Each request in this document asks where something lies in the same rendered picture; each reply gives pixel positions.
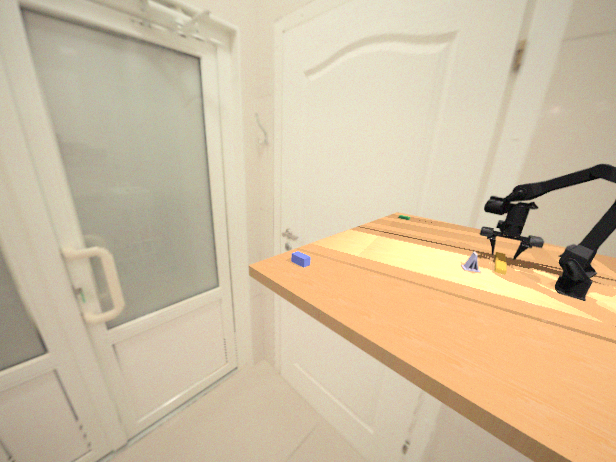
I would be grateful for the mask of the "yellow bar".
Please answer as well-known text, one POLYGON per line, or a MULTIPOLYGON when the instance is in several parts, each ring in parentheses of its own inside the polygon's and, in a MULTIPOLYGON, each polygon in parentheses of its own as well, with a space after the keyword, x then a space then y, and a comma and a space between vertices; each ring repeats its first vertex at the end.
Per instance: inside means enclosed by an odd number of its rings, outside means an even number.
POLYGON ((506 255, 503 253, 496 252, 495 255, 495 272, 500 274, 506 274, 507 266, 506 266, 506 255))

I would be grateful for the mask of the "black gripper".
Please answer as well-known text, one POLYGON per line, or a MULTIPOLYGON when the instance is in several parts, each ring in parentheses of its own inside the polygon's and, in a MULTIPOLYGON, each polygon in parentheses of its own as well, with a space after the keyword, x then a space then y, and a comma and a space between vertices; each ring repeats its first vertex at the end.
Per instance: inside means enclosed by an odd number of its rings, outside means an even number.
POLYGON ((492 255, 494 255, 497 236, 508 238, 508 239, 513 239, 517 241, 522 241, 520 242, 520 245, 517 251, 515 252, 515 255, 513 258, 515 260, 515 258, 520 253, 526 251, 529 248, 530 249, 532 249, 532 247, 543 248, 544 241, 542 237, 531 236, 531 235, 529 237, 520 236, 522 233, 523 227, 525 225, 525 222, 526 220, 516 220, 516 219, 506 217, 501 232, 494 231, 494 228, 483 226, 481 227, 479 235, 485 236, 487 237, 486 239, 490 240, 492 255))

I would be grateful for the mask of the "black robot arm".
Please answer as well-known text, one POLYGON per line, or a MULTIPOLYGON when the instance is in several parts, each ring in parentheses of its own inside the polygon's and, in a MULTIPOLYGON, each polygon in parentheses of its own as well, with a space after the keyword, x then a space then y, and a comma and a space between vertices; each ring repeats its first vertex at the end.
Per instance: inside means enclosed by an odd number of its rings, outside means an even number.
MULTIPOLYGON (((584 182, 603 178, 616 183, 616 167, 610 164, 597 164, 548 181, 533 182, 515 186, 513 192, 505 198, 491 196, 484 205, 484 211, 503 215, 508 218, 526 220, 530 209, 539 209, 534 202, 512 204, 511 202, 529 201, 552 190, 571 187, 584 182)), ((598 248, 616 229, 616 200, 607 213, 597 222, 579 245, 566 246, 559 255, 559 265, 563 275, 559 276, 555 289, 557 293, 586 301, 586 295, 592 285, 590 278, 598 272, 591 266, 598 248)))

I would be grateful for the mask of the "blue rectangular block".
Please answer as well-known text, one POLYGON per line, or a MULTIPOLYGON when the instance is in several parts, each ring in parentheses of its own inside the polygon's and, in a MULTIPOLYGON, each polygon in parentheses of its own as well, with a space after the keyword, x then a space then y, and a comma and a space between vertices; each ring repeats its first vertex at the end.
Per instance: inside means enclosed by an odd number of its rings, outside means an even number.
POLYGON ((291 253, 291 262, 305 268, 310 265, 311 257, 299 251, 291 253))

